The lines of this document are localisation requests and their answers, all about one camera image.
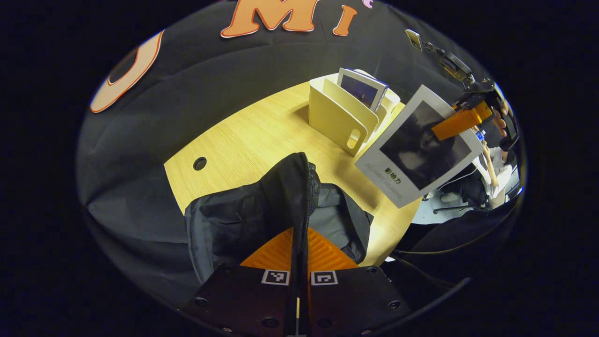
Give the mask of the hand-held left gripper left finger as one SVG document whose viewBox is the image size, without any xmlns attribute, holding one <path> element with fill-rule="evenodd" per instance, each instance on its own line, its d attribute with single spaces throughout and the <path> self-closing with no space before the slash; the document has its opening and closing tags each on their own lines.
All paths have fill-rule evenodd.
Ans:
<svg viewBox="0 0 599 337">
<path fill-rule="evenodd" d="M 206 328 L 232 337 L 295 337 L 298 333 L 293 229 L 239 264 L 221 264 L 184 307 Z"/>
</svg>

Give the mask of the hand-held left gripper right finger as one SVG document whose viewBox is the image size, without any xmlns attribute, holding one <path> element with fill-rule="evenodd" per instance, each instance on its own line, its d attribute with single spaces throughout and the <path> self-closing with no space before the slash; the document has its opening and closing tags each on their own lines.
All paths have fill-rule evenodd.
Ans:
<svg viewBox="0 0 599 337">
<path fill-rule="evenodd" d="M 316 230 L 307 231 L 308 336 L 371 336 L 411 312 L 377 266 L 358 266 Z"/>
</svg>

